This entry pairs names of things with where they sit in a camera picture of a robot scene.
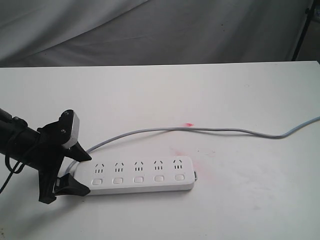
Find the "table surface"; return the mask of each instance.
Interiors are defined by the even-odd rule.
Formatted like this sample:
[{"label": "table surface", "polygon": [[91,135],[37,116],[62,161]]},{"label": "table surface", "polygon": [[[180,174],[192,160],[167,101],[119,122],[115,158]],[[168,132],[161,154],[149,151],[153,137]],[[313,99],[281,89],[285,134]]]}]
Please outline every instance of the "table surface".
[{"label": "table surface", "polygon": [[[320,115],[320,66],[1,68],[0,103],[33,129],[75,110],[85,149],[128,131],[185,123],[282,134]],[[93,152],[93,161],[190,156],[198,175],[194,188],[59,196],[50,205],[38,202],[37,172],[25,167],[0,195],[0,240],[316,240],[319,141],[320,122],[281,140],[191,132],[130,136]],[[0,162],[2,184],[9,172],[4,156]]]}]

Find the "white button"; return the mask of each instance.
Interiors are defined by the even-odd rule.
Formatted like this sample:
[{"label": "white button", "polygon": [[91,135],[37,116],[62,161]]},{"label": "white button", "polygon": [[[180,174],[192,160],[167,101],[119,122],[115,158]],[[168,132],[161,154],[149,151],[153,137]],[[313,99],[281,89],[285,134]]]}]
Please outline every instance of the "white button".
[{"label": "white button", "polygon": [[122,184],[124,179],[122,177],[116,177],[113,179],[113,184]]},{"label": "white button", "polygon": [[176,181],[185,180],[185,175],[183,175],[183,174],[175,175],[174,179],[175,179]]},{"label": "white button", "polygon": [[102,184],[102,179],[96,178],[92,180],[92,185],[100,185]]},{"label": "white button", "polygon": [[142,183],[144,181],[144,178],[142,176],[136,176],[134,178],[135,183]]},{"label": "white button", "polygon": [[164,178],[164,176],[159,175],[159,176],[155,176],[155,177],[154,177],[154,180],[155,180],[156,182],[163,182],[163,181],[165,180],[165,178]]}]

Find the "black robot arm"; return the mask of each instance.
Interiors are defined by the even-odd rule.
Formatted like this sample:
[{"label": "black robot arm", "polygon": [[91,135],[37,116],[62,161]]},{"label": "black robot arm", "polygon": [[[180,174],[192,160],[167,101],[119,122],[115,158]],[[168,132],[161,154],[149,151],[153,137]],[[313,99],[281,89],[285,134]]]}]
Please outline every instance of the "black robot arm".
[{"label": "black robot arm", "polygon": [[[66,110],[58,121],[35,131],[0,108],[0,153],[5,155],[5,165],[12,173],[21,172],[25,165],[38,170],[40,202],[50,204],[58,195],[85,196],[90,192],[69,173],[58,177],[64,157],[91,160],[78,143],[79,123],[76,113]],[[10,166],[10,158],[21,163],[18,170]]]}]

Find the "white power strip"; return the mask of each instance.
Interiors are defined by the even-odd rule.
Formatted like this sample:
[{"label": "white power strip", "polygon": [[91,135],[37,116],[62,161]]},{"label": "white power strip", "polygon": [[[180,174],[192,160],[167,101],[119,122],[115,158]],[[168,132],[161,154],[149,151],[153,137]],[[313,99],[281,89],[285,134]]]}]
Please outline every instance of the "white power strip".
[{"label": "white power strip", "polygon": [[197,175],[190,157],[174,156],[84,161],[74,178],[103,195],[190,190]]}]

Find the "gray cable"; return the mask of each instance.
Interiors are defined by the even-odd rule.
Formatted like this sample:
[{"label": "gray cable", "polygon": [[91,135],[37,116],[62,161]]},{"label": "gray cable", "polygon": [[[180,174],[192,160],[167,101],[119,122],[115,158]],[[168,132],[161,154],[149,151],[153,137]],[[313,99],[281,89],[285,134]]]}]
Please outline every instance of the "gray cable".
[{"label": "gray cable", "polygon": [[[291,134],[295,133],[296,131],[302,129],[303,127],[313,124],[314,122],[317,122],[320,120],[320,116],[315,117],[309,121],[306,121],[296,127],[294,127],[293,129],[291,129],[290,131],[281,134],[281,135],[270,135],[270,134],[265,134],[265,133],[260,133],[260,132],[256,132],[256,131],[250,131],[250,130],[246,130],[246,129],[240,129],[240,128],[205,128],[205,127],[159,127],[159,128],[148,128],[148,129],[141,129],[141,130],[136,130],[136,131],[131,131],[131,132],[127,132],[124,134],[121,134],[119,136],[115,136],[113,138],[110,138],[106,141],[103,141],[91,148],[89,148],[86,152],[89,154],[91,153],[93,150],[96,150],[97,148],[102,147],[103,145],[106,145],[108,143],[111,143],[115,140],[118,139],[122,139],[124,137],[130,136],[130,135],[134,135],[134,134],[141,134],[141,133],[148,133],[148,132],[158,132],[158,131],[188,131],[188,132],[197,132],[197,131],[205,131],[205,132],[239,132],[239,133],[245,133],[245,134],[249,134],[249,135],[253,135],[255,137],[259,137],[259,138],[265,138],[265,139],[284,139],[288,136],[290,136]],[[70,165],[67,167],[67,169],[65,170],[65,173],[69,173],[71,168],[75,165],[75,163],[77,163],[77,161],[73,161],[70,163]]]}]

